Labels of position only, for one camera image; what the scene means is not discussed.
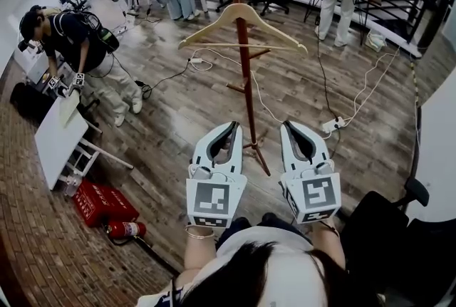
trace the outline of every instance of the fire extinguisher label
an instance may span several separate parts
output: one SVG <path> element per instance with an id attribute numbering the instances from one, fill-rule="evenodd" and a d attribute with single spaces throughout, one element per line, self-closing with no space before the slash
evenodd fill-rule
<path id="1" fill-rule="evenodd" d="M 126 236 L 136 236 L 140 233 L 140 228 L 134 222 L 123 222 Z"/>

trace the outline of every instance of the wooden floor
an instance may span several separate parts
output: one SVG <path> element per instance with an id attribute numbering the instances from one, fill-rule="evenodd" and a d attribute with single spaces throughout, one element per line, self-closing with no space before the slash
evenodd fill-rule
<path id="1" fill-rule="evenodd" d="M 209 0 L 209 13 L 192 22 L 171 21 L 165 9 L 154 4 L 149 17 L 154 24 L 128 19 L 116 56 L 132 76 L 152 86 L 179 73 L 193 50 L 177 50 L 186 36 L 217 18 L 217 0 Z M 94 3 L 94 12 L 104 25 L 123 23 L 120 9 L 108 0 Z M 269 53 L 252 60 L 263 101 L 280 120 L 295 120 L 315 131 L 331 119 L 326 107 L 323 76 L 313 33 L 315 15 L 302 22 L 304 9 L 290 5 L 287 16 L 281 11 L 267 14 L 272 26 L 293 36 L 309 50 L 305 58 L 295 53 Z M 142 3 L 142 11 L 147 2 Z M 321 62 L 328 77 L 328 98 L 333 110 L 343 118 L 353 115 L 353 99 L 363 87 L 364 73 L 384 53 L 359 46 L 359 32 L 351 30 L 351 42 L 335 48 L 336 27 L 320 45 Z M 234 42 L 234 26 L 218 31 L 211 42 Z M 249 28 L 251 43 L 279 45 L 258 29 Z M 223 54 L 239 59 L 234 50 Z M 100 123 L 102 136 L 93 141 L 118 157 L 134 164 L 134 170 L 99 157 L 98 179 L 121 189 L 138 208 L 147 225 L 146 240 L 175 268 L 182 269 L 186 224 L 185 180 L 197 141 L 216 126 L 239 121 L 245 142 L 249 128 L 244 96 L 226 88 L 241 83 L 236 64 L 208 52 L 197 53 L 214 64 L 209 71 L 189 67 L 181 76 L 166 80 L 144 101 L 139 115 L 128 114 L 122 127 L 113 125 L 113 113 L 101 106 L 91 115 Z M 379 63 L 368 77 L 373 87 L 391 56 Z M 423 99 L 444 81 L 456 63 L 450 47 L 437 36 L 417 67 Z M 343 207 L 351 211 L 369 191 L 375 190 L 396 200 L 403 193 L 410 170 L 415 137 L 413 101 L 415 89 L 409 58 L 402 55 L 360 110 L 353 122 L 341 131 L 341 141 L 333 158 L 341 173 Z M 5 254 L 22 289 L 33 306 L 131 306 L 146 293 L 156 293 L 168 281 L 164 272 L 138 246 L 112 246 L 99 229 L 87 228 L 72 202 L 62 191 L 50 192 L 44 182 L 33 140 L 36 129 L 9 104 L 15 83 L 24 79 L 15 63 L 0 80 L 0 232 Z M 258 222 L 265 212 L 276 212 L 291 220 L 291 212 L 277 184 L 283 170 L 280 124 L 271 118 L 254 93 L 257 132 L 269 130 L 262 151 L 271 177 L 257 161 L 244 153 L 243 174 L 249 179 L 237 210 Z M 333 151 L 338 134 L 327 140 Z M 5 263 L 0 257 L 0 264 Z"/>
<path id="2" fill-rule="evenodd" d="M 209 0 L 209 13 L 190 23 L 171 21 L 165 9 L 153 7 L 151 21 L 123 35 L 116 52 L 131 74 L 154 86 L 159 80 L 182 71 L 193 49 L 177 50 L 180 40 L 206 26 L 217 18 L 216 0 Z M 110 2 L 99 1 L 95 12 L 107 27 L 122 23 L 113 20 L 115 11 Z M 295 120 L 315 131 L 331 119 L 326 107 L 323 75 L 317 57 L 317 40 L 313 32 L 314 14 L 303 23 L 304 10 L 291 5 L 289 15 L 282 11 L 267 14 L 272 26 L 302 42 L 309 56 L 279 51 L 252 60 L 252 70 L 258 80 L 263 101 L 280 120 Z M 332 109 L 343 118 L 353 115 L 353 99 L 362 89 L 364 73 L 371 69 L 384 53 L 395 53 L 396 47 L 387 47 L 381 53 L 359 45 L 359 32 L 351 29 L 350 44 L 345 48 L 333 46 L 336 26 L 321 43 L 321 62 L 326 70 L 328 98 Z M 235 42 L 235 25 L 223 28 L 207 38 L 207 42 Z M 255 27 L 249 28 L 251 43 L 279 45 Z M 418 66 L 420 93 L 427 98 L 446 78 L 455 65 L 449 60 L 455 55 L 437 38 L 437 49 L 430 49 Z M 223 54 L 239 60 L 232 49 Z M 97 142 L 116 155 L 134 164 L 132 172 L 104 160 L 109 179 L 140 209 L 147 224 L 148 236 L 170 263 L 179 266 L 185 246 L 182 230 L 186 220 L 185 179 L 187 166 L 197 141 L 216 126 L 232 120 L 244 128 L 245 142 L 249 128 L 244 96 L 228 89 L 227 83 L 241 83 L 241 68 L 231 61 L 210 52 L 199 52 L 197 57 L 214 64 L 209 71 L 189 69 L 176 78 L 162 82 L 144 102 L 141 114 L 129 114 L 124 125 L 114 128 L 112 113 L 99 108 L 95 114 L 104 131 Z M 392 56 L 386 56 L 378 69 L 368 77 L 368 89 L 378 80 Z M 341 141 L 333 160 L 341 173 L 343 206 L 352 210 L 369 191 L 380 192 L 388 199 L 398 199 L 410 171 L 414 145 L 414 86 L 410 59 L 403 54 L 396 58 L 376 92 L 370 97 L 355 120 L 341 131 Z M 363 94 L 359 101 L 367 96 Z M 246 216 L 258 222 L 263 213 L 273 211 L 285 219 L 291 212 L 282 199 L 277 181 L 283 170 L 280 124 L 271 118 L 254 93 L 256 131 L 269 130 L 262 152 L 271 169 L 267 177 L 257 161 L 244 154 L 243 174 L 249 183 L 237 210 L 237 216 Z M 338 134 L 327 140 L 334 150 Z"/>

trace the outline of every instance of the fire extinguisher box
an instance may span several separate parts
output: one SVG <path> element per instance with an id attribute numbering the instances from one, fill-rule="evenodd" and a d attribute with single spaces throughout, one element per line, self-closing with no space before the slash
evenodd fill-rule
<path id="1" fill-rule="evenodd" d="M 132 222 L 139 216 L 139 212 L 118 190 L 87 179 L 83 179 L 73 201 L 89 227 L 99 227 L 108 220 Z"/>

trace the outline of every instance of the wooden hanger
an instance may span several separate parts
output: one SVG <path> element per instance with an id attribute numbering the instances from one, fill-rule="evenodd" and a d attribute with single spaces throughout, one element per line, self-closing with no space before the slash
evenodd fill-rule
<path id="1" fill-rule="evenodd" d="M 267 34 L 279 38 L 286 47 L 278 46 L 264 46 L 264 45 L 251 45 L 251 44 L 240 44 L 240 43 L 195 43 L 195 41 L 200 40 L 204 36 L 209 35 L 211 32 L 223 27 L 232 24 L 236 19 L 244 19 L 250 24 L 254 24 L 262 31 Z M 282 31 L 274 28 L 273 26 L 264 22 L 259 16 L 258 13 L 248 4 L 244 3 L 233 3 L 230 4 L 222 13 L 222 15 L 214 23 L 210 24 L 207 27 L 202 28 L 198 32 L 195 32 L 193 35 L 187 37 L 185 40 L 180 41 L 179 49 L 185 46 L 219 46 L 219 47 L 250 47 L 250 48 L 267 48 L 269 50 L 295 50 L 298 51 L 301 55 L 307 56 L 307 48 L 299 43 L 294 38 L 288 36 Z"/>

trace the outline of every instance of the fire extinguisher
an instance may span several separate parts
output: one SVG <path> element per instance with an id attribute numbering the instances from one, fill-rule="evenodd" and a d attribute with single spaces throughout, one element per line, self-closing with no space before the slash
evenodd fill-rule
<path id="1" fill-rule="evenodd" d="M 109 221 L 106 232 L 110 239 L 125 239 L 134 236 L 144 237 L 146 228 L 141 222 Z"/>

